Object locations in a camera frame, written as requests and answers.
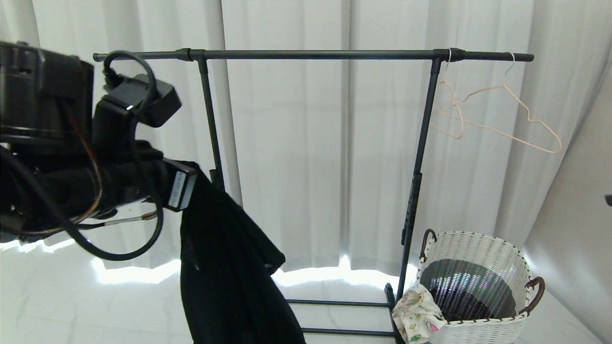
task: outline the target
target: black object on wall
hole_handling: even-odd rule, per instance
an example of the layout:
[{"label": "black object on wall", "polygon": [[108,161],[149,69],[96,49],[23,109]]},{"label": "black object on wall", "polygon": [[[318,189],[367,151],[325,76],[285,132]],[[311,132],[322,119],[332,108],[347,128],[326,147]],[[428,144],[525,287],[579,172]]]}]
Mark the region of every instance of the black object on wall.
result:
[{"label": "black object on wall", "polygon": [[[409,194],[406,219],[401,231],[401,244],[404,245],[401,255],[401,271],[399,273],[400,282],[397,288],[397,295],[394,295],[393,287],[390,283],[385,286],[387,302],[351,302],[351,301],[327,301],[327,300],[288,300],[292,304],[308,305],[331,305],[331,306],[353,306],[353,307],[382,307],[388,308],[391,312],[396,302],[402,297],[404,285],[406,283],[406,270],[408,267],[408,257],[412,234],[414,232],[414,220],[416,218],[419,191],[423,174],[421,166],[425,154],[425,143],[427,142],[427,132],[431,119],[431,109],[436,93],[438,75],[443,61],[457,62],[462,60],[483,60],[483,61],[517,61],[531,62],[534,59],[532,54],[519,53],[495,53],[484,51],[465,51],[458,48],[434,49],[434,50],[202,50],[182,48],[175,51],[148,51],[136,53],[144,59],[179,59],[182,61],[196,61],[200,67],[202,87],[204,91],[204,101],[206,103],[206,115],[208,126],[211,133],[212,153],[215,160],[215,169],[211,170],[211,181],[220,189],[225,189],[223,181],[223,170],[221,167],[221,153],[215,117],[212,107],[211,86],[208,77],[207,61],[210,59],[308,59],[308,60],[334,60],[334,59],[361,59],[361,60],[431,60],[431,70],[427,97],[425,99],[425,109],[423,121],[421,123],[419,144],[417,147],[414,172],[412,174],[412,185]],[[94,60],[103,61],[106,54],[94,54]],[[612,195],[606,197],[608,204],[612,206]],[[403,343],[403,339],[393,319],[392,332],[387,331],[363,331],[346,329],[315,329],[304,328],[305,333],[319,334],[340,334],[340,335],[365,335],[374,337],[393,337],[397,344]]]}]

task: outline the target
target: white woven basket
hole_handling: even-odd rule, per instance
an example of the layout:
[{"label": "white woven basket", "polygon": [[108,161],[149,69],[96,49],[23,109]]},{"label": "white woven basket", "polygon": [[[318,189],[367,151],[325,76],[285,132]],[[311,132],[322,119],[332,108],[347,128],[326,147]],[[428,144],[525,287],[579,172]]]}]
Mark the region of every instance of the white woven basket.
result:
[{"label": "white woven basket", "polygon": [[459,231],[425,232],[417,283],[431,291],[450,320],[430,337],[431,344],[513,343],[545,289],[514,245]]}]

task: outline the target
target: clothing rack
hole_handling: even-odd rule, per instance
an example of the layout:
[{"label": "clothing rack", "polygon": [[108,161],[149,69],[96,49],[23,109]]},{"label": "clothing rack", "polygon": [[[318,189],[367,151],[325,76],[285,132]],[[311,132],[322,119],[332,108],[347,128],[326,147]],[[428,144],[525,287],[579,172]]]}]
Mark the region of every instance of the clothing rack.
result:
[{"label": "clothing rack", "polygon": [[[212,107],[211,85],[208,77],[207,61],[212,59],[300,59],[300,60],[431,60],[431,72],[427,97],[425,98],[425,109],[423,121],[421,123],[419,145],[417,147],[414,172],[412,174],[412,184],[408,198],[408,208],[404,227],[401,231],[401,244],[404,246],[401,254],[400,281],[397,294],[394,295],[393,287],[390,283],[385,286],[384,292],[387,302],[354,302],[354,301],[327,301],[327,300],[294,300],[289,299],[290,304],[302,305],[328,305],[345,307],[376,307],[387,308],[389,315],[393,307],[403,295],[404,284],[406,283],[406,269],[408,267],[408,256],[412,243],[414,231],[414,220],[416,217],[417,204],[423,174],[421,166],[427,141],[427,132],[431,119],[431,109],[433,107],[436,85],[442,62],[457,62],[462,60],[484,60],[484,61],[517,61],[531,62],[534,59],[532,54],[520,53],[495,53],[484,51],[465,51],[458,48],[434,49],[434,50],[202,50],[183,48],[176,51],[148,51],[136,53],[144,59],[179,59],[181,61],[195,61],[200,67],[202,88],[204,91],[204,101],[206,104],[206,114],[208,127],[211,133],[212,153],[215,160],[215,169],[211,170],[211,181],[219,188],[225,189],[223,181],[223,170],[221,167],[221,153],[217,136],[217,126]],[[101,62],[106,54],[94,54],[94,60]],[[340,334],[340,335],[365,335],[373,337],[393,337],[396,344],[403,343],[395,323],[391,318],[393,331],[365,331],[350,329],[319,329],[303,328],[305,333],[317,334]]]}]

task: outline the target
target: floor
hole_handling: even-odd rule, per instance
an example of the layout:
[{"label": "floor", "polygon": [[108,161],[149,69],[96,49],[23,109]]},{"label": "floor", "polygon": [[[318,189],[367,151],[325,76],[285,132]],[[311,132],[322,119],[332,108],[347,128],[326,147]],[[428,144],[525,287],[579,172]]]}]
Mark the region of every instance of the floor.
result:
[{"label": "floor", "polygon": [[[5,246],[1,251],[2,344],[192,344],[182,312],[178,261],[155,271],[106,271],[76,245],[53,253],[40,246]],[[397,281],[379,272],[351,272],[342,264],[274,277],[287,298],[372,302],[385,301],[381,287],[386,279]],[[303,327],[391,330],[383,308],[295,305],[293,309]],[[395,343],[388,338],[334,335],[307,335],[307,340]],[[517,343],[600,341],[547,293]]]}]

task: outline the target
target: wall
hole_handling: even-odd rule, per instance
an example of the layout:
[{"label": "wall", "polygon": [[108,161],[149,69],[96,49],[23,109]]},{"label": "wall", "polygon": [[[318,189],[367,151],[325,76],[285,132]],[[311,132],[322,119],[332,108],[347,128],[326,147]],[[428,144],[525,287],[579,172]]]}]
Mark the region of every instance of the wall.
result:
[{"label": "wall", "polygon": [[526,243],[535,272],[612,341],[612,69],[570,145]]}]

